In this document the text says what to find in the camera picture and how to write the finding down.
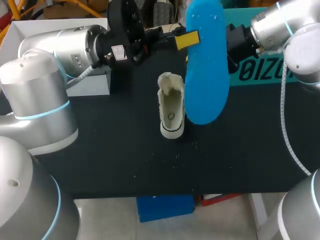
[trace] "black connector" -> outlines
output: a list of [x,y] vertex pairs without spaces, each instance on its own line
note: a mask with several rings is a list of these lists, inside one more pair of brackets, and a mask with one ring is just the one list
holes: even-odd
[[235,27],[230,24],[226,27],[226,42],[229,72],[234,73],[242,60],[254,56],[258,58],[257,49],[258,44],[252,35],[250,27],[245,28],[244,25]]

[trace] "teal banner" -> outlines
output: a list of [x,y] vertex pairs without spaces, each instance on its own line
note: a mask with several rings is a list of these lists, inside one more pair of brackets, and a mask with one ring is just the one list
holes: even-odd
[[[248,27],[251,19],[266,8],[233,8],[225,9],[226,23],[235,27],[243,24]],[[257,84],[277,84],[282,79],[282,68],[284,63],[283,54],[264,55],[258,59],[249,57],[243,60],[236,73],[230,74],[231,86],[246,86]],[[291,71],[287,74],[287,83],[297,82]]]

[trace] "blue box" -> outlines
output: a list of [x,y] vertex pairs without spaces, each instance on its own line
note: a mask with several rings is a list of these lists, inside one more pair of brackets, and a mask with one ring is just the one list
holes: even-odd
[[191,214],[195,209],[190,195],[142,196],[136,198],[136,205],[141,223]]

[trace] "white shoe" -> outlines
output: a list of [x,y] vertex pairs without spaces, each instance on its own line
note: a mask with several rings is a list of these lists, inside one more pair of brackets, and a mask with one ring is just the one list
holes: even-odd
[[158,78],[160,131],[167,139],[179,138],[185,129],[185,85],[181,76],[164,72]]

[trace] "white label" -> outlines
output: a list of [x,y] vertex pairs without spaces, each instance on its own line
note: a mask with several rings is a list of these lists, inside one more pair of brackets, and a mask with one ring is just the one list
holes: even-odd
[[125,54],[125,48],[123,45],[112,46],[111,48],[112,48],[112,52],[115,57],[115,60],[120,61],[120,60],[128,59]]

